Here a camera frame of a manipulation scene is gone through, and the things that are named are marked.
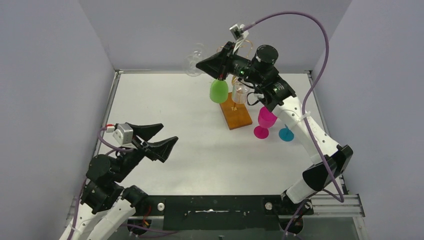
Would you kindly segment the pink plastic wine glass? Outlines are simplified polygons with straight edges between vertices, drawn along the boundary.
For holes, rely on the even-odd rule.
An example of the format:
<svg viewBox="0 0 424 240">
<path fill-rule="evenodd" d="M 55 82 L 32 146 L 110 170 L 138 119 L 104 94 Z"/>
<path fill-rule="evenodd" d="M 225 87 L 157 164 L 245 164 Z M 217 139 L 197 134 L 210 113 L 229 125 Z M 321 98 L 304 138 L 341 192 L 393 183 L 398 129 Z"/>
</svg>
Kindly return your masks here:
<svg viewBox="0 0 424 240">
<path fill-rule="evenodd" d="M 266 139 L 269 136 L 269 128 L 277 121 L 277 117 L 264 106 L 258 114 L 258 126 L 253 130 L 253 134 L 258 139 Z"/>
</svg>

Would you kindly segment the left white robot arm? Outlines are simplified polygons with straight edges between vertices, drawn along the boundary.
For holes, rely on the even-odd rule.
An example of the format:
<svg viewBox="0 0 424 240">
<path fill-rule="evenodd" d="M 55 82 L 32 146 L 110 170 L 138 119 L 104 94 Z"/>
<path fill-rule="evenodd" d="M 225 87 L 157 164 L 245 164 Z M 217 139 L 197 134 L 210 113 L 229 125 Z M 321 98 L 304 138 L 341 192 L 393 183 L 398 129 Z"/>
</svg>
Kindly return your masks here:
<svg viewBox="0 0 424 240">
<path fill-rule="evenodd" d="M 108 152 L 90 160 L 73 217 L 60 239 L 107 240 L 134 214 L 149 216 L 153 210 L 149 195 L 136 185 L 123 187 L 120 183 L 144 158 L 162 163 L 169 158 L 177 136 L 150 142 L 163 127 L 161 123 L 126 122 L 100 128 L 98 140 L 115 155 Z"/>
</svg>

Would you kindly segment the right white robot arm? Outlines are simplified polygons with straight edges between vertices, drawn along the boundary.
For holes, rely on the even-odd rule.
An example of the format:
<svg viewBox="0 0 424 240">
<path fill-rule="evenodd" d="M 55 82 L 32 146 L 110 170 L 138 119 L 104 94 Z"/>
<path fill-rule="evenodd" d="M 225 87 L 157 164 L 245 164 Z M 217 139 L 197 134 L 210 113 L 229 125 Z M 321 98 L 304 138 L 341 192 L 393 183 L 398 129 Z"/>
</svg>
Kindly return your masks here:
<svg viewBox="0 0 424 240">
<path fill-rule="evenodd" d="M 196 68 L 214 79 L 224 80 L 233 75 L 250 83 L 258 100 L 280 119 L 310 156 L 312 166 L 287 190 L 281 198 L 298 204 L 322 191 L 342 174 L 352 155 L 349 145 L 333 140 L 310 116 L 302 111 L 302 103 L 294 89 L 281 78 L 274 64 L 278 51 L 270 45 L 261 45 L 252 59 L 244 58 L 234 50 L 236 43 L 227 42 L 220 52 L 196 63 Z"/>
</svg>

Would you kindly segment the green plastic wine glass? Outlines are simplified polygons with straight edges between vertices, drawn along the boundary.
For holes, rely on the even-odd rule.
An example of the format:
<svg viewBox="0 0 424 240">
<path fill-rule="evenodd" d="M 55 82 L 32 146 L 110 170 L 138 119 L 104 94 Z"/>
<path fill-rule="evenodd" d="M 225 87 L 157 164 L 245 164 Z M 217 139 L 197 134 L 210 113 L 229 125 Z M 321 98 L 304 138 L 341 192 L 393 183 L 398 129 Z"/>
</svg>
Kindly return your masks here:
<svg viewBox="0 0 424 240">
<path fill-rule="evenodd" d="M 215 79 L 210 85 L 209 98 L 212 102 L 222 104 L 228 99 L 229 86 L 225 80 Z"/>
</svg>

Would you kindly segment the clear round wine glass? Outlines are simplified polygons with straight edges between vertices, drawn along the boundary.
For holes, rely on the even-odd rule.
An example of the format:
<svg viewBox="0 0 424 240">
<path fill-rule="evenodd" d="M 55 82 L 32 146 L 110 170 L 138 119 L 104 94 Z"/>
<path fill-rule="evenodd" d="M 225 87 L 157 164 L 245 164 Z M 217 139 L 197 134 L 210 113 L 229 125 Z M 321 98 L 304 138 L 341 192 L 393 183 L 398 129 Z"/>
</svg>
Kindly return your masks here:
<svg viewBox="0 0 424 240">
<path fill-rule="evenodd" d="M 197 77 L 204 72 L 196 67 L 206 56 L 206 48 L 202 43 L 196 43 L 192 52 L 184 58 L 183 68 L 190 77 Z"/>
</svg>

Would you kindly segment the clear patterned wine glass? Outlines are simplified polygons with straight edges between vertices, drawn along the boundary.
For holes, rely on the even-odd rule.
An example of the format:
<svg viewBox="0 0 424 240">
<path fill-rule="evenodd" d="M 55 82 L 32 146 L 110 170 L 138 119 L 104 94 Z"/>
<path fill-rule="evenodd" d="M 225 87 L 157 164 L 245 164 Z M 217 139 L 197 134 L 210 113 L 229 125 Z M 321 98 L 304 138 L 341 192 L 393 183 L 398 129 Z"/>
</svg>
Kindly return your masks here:
<svg viewBox="0 0 424 240">
<path fill-rule="evenodd" d="M 247 95 L 250 92 L 250 88 L 242 83 L 234 83 L 232 87 L 231 99 L 236 104 L 246 104 Z"/>
</svg>

